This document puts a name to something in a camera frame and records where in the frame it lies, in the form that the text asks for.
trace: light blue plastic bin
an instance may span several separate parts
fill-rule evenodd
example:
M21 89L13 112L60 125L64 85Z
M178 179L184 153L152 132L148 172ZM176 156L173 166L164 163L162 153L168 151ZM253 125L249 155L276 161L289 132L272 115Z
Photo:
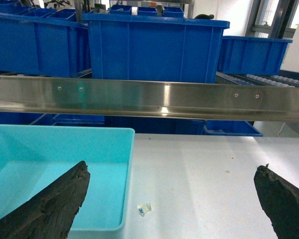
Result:
M128 128L0 125L0 218L84 160L90 184L69 239L119 237L134 134Z

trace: metal pole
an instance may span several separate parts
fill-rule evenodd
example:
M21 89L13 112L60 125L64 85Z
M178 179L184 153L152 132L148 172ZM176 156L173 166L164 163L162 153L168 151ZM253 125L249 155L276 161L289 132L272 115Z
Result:
M82 3L81 0L74 0L76 21L82 22Z
M194 3L195 1L192 0L190 2L190 4L188 4L188 15L187 15L187 18L193 18L193 13L194 13Z
M280 0L269 38L282 38L296 0Z

